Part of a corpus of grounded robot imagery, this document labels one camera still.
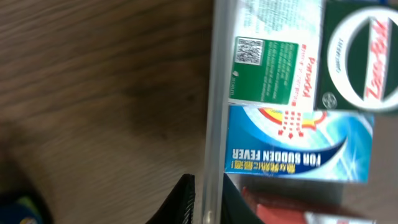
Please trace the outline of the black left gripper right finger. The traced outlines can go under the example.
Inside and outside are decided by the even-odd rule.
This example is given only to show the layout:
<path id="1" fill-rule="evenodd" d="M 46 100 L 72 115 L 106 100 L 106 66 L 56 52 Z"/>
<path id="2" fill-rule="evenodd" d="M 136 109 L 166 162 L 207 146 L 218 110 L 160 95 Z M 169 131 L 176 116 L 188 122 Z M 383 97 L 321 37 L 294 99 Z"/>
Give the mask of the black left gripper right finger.
<path id="1" fill-rule="evenodd" d="M 221 224 L 264 224 L 249 208 L 227 174 L 223 175 Z"/>

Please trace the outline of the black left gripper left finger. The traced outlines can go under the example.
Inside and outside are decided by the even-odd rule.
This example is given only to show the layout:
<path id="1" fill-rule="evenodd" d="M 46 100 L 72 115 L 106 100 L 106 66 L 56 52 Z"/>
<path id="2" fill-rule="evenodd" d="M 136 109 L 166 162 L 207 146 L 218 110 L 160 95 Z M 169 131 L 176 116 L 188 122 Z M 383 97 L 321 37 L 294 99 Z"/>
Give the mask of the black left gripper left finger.
<path id="1" fill-rule="evenodd" d="M 184 174 L 146 224 L 192 224 L 194 206 L 195 176 Z"/>

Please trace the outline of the red white small box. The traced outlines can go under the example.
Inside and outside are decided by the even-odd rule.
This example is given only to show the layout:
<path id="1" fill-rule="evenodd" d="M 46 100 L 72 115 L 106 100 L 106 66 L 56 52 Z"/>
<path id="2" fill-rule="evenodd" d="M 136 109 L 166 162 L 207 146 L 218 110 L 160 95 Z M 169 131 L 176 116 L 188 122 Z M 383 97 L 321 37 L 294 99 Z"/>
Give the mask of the red white small box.
<path id="1" fill-rule="evenodd" d="M 307 203 L 264 192 L 242 189 L 252 212 L 265 224 L 376 224 L 377 221 L 341 207 Z"/>

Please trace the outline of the blue Kool Fever box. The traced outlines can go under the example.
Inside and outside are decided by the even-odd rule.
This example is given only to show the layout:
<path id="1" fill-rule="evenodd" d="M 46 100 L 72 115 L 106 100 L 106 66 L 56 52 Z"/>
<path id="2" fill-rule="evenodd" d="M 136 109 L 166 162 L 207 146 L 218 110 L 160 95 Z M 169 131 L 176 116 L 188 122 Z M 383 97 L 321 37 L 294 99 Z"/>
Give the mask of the blue Kool Fever box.
<path id="1" fill-rule="evenodd" d="M 366 183 L 374 116 L 230 106 L 225 172 Z"/>

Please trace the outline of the black bottle white cap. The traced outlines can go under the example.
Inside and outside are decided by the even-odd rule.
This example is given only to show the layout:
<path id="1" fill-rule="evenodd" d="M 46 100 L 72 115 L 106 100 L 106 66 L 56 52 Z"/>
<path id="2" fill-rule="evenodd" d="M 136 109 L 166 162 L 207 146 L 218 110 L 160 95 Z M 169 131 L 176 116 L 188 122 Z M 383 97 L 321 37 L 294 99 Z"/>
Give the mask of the black bottle white cap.
<path id="1" fill-rule="evenodd" d="M 45 200 L 27 190 L 1 193 L 1 224 L 23 223 L 54 224 Z"/>

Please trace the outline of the white green Panadol box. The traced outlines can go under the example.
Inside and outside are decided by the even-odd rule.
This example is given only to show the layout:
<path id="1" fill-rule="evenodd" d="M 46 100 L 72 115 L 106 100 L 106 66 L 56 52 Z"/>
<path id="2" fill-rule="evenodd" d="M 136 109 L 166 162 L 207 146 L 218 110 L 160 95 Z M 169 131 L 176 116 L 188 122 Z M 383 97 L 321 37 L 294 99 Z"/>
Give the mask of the white green Panadol box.
<path id="1" fill-rule="evenodd" d="M 323 0 L 242 0 L 235 12 L 229 102 L 313 111 Z"/>

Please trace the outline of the green Zam-Buk box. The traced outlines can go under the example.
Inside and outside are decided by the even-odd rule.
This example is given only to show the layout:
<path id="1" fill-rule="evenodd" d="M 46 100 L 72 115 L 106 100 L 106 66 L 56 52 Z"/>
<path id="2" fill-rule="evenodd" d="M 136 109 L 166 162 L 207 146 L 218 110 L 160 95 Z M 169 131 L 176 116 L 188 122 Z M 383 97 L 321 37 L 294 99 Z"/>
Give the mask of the green Zam-Buk box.
<path id="1" fill-rule="evenodd" d="M 327 1 L 318 110 L 397 113 L 397 5 Z"/>

